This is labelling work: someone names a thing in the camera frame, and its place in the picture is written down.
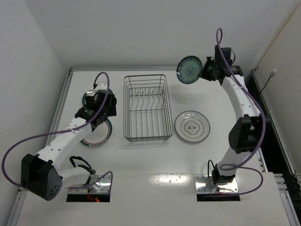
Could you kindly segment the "white plate with characters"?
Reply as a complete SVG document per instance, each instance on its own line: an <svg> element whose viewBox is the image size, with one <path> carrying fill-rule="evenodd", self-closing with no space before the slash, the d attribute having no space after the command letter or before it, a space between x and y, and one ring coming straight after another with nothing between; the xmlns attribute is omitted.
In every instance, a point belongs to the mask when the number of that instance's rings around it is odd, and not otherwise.
<svg viewBox="0 0 301 226"><path fill-rule="evenodd" d="M174 128L179 138L188 143L202 142L211 131L209 120L197 111L180 113L174 121Z"/></svg>

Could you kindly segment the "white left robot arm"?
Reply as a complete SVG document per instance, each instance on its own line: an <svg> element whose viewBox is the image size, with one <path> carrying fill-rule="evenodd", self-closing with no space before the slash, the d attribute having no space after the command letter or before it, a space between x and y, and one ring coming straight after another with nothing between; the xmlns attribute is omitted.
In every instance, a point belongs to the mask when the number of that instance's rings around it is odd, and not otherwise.
<svg viewBox="0 0 301 226"><path fill-rule="evenodd" d="M58 135L35 155L27 154L21 162L21 186L46 201L54 199L61 189L90 189L96 171L79 164L60 170L64 159L86 136L116 116L117 100L107 83L98 83L86 92L86 103L69 123L66 133Z"/></svg>

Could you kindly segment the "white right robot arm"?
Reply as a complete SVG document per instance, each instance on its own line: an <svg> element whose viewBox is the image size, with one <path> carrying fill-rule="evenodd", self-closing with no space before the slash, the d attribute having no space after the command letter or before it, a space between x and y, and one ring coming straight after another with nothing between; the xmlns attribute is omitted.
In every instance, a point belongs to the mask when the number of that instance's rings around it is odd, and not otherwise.
<svg viewBox="0 0 301 226"><path fill-rule="evenodd" d="M266 133L271 128L271 117L248 92L239 66L232 66L235 75L215 62L210 56L199 77L208 81L218 81L227 93L236 116L236 123L229 132L229 148L212 171L215 185L233 181L237 168L246 164L261 148Z"/></svg>

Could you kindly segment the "blue patterned green plate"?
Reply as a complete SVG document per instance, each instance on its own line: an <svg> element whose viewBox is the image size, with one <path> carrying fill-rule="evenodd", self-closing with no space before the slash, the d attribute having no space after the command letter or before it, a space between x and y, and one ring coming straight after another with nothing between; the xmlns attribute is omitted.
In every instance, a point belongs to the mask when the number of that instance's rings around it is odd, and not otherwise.
<svg viewBox="0 0 301 226"><path fill-rule="evenodd" d="M203 65L198 57L187 56L179 62L176 76L181 83L192 84L199 79L202 69Z"/></svg>

